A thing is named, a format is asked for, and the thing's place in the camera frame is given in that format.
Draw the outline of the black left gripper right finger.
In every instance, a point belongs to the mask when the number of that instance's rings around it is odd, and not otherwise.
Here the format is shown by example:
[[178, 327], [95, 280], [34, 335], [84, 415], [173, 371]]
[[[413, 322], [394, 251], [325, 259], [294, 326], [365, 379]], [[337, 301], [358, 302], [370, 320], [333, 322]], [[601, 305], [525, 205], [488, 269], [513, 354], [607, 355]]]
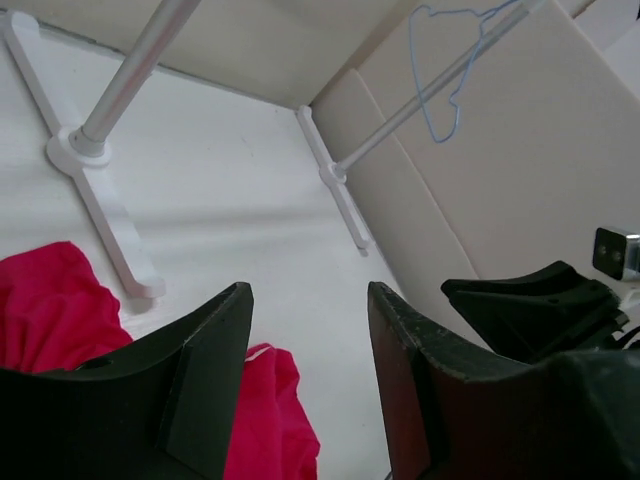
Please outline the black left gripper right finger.
[[485, 350], [381, 282], [368, 319], [396, 479], [635, 479], [639, 354], [534, 365]]

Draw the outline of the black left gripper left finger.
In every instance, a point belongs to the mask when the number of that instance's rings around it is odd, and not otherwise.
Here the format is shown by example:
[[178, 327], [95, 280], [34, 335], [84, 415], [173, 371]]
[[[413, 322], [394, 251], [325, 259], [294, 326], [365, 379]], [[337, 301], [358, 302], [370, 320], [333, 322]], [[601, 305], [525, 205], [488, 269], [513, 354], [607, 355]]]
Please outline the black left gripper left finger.
[[220, 479], [254, 298], [230, 285], [73, 371], [1, 373], [5, 479]]

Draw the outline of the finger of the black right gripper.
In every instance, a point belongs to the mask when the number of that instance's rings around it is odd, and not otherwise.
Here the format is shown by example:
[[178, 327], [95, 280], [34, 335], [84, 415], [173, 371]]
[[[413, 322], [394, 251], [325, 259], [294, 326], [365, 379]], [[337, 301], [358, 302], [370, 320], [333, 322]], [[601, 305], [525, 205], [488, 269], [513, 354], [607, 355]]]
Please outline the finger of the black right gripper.
[[563, 261], [505, 280], [445, 281], [451, 306], [498, 355], [543, 360], [573, 350], [621, 350], [620, 299]]

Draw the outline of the red t shirt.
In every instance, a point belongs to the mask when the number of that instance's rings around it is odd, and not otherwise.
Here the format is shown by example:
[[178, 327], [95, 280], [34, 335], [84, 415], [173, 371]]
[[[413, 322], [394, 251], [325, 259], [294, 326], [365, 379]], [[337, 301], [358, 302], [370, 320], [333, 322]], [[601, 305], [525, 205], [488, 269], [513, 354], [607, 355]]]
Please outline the red t shirt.
[[[1, 263], [1, 373], [73, 371], [124, 348], [120, 304], [69, 242]], [[314, 479], [319, 440], [298, 399], [290, 352], [251, 345], [245, 355], [224, 475], [220, 479]]]

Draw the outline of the blue wire hanger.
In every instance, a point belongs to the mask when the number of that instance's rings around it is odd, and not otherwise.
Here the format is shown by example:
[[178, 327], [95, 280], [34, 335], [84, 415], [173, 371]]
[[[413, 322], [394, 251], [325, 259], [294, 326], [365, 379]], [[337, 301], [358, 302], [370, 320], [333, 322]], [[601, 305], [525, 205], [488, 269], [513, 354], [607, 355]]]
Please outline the blue wire hanger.
[[[416, 7], [409, 15], [409, 55], [412, 77], [416, 89], [416, 101], [418, 109], [421, 111], [426, 123], [429, 135], [434, 143], [446, 143], [456, 135], [461, 119], [461, 106], [458, 102], [458, 96], [464, 89], [475, 62], [494, 47], [498, 41], [522, 21], [526, 15], [523, 1], [503, 1], [500, 4], [484, 10], [470, 7], [436, 9], [430, 5], [422, 4]], [[415, 27], [417, 26], [420, 16], [424, 16], [429, 20], [439, 19], [440, 17], [466, 16], [473, 18], [477, 27], [476, 37], [467, 50], [428, 84], [423, 82], [421, 76], [420, 63], [417, 57], [417, 43], [415, 40]], [[432, 118], [428, 104], [452, 82], [455, 83], [455, 86], [449, 93], [447, 104], [452, 109], [453, 120], [446, 131], [439, 131]]]

